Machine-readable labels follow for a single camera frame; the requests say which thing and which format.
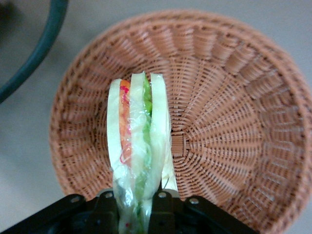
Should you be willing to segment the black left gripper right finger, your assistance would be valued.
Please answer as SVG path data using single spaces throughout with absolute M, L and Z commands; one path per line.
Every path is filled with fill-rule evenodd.
M 149 234 L 251 234 L 252 228 L 201 196 L 185 201 L 167 191 L 155 193 Z

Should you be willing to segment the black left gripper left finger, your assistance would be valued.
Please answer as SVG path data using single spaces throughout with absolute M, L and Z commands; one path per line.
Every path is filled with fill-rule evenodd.
M 118 210 L 111 189 L 90 201 L 71 194 L 12 227 L 3 234 L 117 234 Z

